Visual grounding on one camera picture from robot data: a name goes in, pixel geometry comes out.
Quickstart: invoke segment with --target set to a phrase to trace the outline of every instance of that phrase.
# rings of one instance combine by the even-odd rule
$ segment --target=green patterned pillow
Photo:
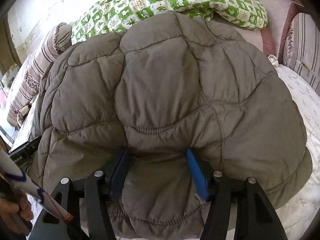
[[[267,11],[258,0],[100,0],[73,24],[72,43],[129,29],[167,10],[207,20],[217,12],[229,22],[249,30],[261,29],[268,23]]]

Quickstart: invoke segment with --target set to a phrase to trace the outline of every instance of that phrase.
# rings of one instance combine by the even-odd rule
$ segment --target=rolled paper
[[[57,219],[68,223],[73,216],[59,205],[47,192],[22,172],[13,160],[0,148],[0,173],[10,185],[36,198],[36,201]]]

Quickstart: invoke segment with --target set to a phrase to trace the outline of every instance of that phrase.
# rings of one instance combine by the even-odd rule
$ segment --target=metal screw
[[[95,177],[101,177],[103,175],[103,171],[96,171],[94,175]]]
[[[68,178],[63,178],[61,180],[61,184],[67,184],[69,182],[69,179]]]
[[[221,171],[215,171],[215,172],[213,173],[213,175],[214,175],[215,177],[217,177],[217,178],[220,178],[220,177],[222,177],[222,172],[221,172]]]
[[[250,177],[250,178],[248,178],[248,182],[251,183],[251,184],[255,184],[257,181],[256,181],[255,178]]]

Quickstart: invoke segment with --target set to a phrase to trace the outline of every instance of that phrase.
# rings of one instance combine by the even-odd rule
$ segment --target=striped pillow
[[[10,88],[7,103],[7,121],[17,126],[17,115],[38,93],[39,83],[50,64],[71,46],[71,25],[60,23],[38,43],[22,64]]]
[[[320,95],[320,32],[311,16],[299,13],[292,21],[284,47],[284,64]]]

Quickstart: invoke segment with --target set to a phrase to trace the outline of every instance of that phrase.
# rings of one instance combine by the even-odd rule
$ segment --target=finger
[[[28,199],[27,199],[27,195],[25,193],[23,193],[23,195],[21,196],[20,200],[19,200],[19,206],[21,207],[22,210],[25,210],[28,207]]]
[[[12,203],[6,199],[0,198],[0,214],[4,213],[17,213],[19,211],[19,205]]]
[[[14,222],[10,214],[5,213],[5,214],[2,214],[1,217],[9,229],[11,229],[12,231],[18,234],[22,234],[22,230],[17,226],[17,224]]]
[[[33,213],[31,211],[31,204],[30,202],[28,202],[28,206],[24,209],[20,211],[20,216],[27,221],[30,221],[33,219]]]

